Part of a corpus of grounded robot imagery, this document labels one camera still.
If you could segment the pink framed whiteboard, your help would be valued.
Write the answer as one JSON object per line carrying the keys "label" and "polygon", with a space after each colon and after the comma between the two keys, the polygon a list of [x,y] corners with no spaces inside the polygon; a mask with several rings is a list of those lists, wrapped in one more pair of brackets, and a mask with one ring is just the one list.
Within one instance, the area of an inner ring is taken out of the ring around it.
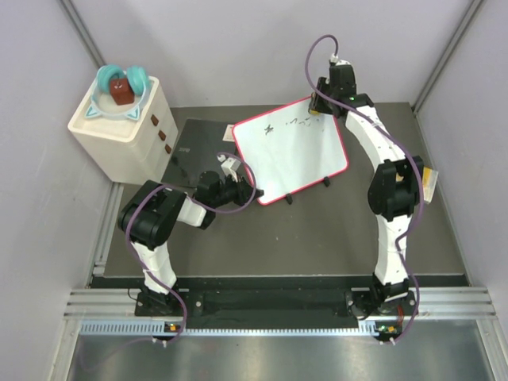
{"label": "pink framed whiteboard", "polygon": [[252,169],[249,179],[264,192],[262,206],[348,169],[338,121],[310,114],[309,104],[309,97],[302,98],[233,126],[237,151]]}

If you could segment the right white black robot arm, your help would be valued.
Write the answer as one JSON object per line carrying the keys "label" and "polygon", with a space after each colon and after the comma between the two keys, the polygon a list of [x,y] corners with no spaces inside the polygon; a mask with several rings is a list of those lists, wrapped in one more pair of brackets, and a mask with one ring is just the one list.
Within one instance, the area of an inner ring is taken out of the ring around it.
{"label": "right white black robot arm", "polygon": [[370,300],[364,307],[388,314],[409,294],[404,267],[406,237],[420,202],[418,181],[423,175],[423,160],[409,156],[393,142],[374,103],[366,94],[356,92],[354,70],[346,60],[330,60],[329,77],[318,79],[309,111],[343,120],[371,161],[374,176],[368,188],[368,205],[378,223],[378,260]]}

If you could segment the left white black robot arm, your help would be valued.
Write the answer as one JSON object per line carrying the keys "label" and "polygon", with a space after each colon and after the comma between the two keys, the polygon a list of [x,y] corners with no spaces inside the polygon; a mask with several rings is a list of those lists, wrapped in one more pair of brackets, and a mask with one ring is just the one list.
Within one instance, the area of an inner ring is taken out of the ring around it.
{"label": "left white black robot arm", "polygon": [[176,223],[207,229],[217,208],[233,203],[241,210],[263,195],[263,190],[235,171],[223,176],[204,171],[192,195],[147,181],[117,220],[127,248],[134,251],[144,273],[136,315],[168,316],[183,310],[179,294],[172,290],[177,275],[167,246]]}

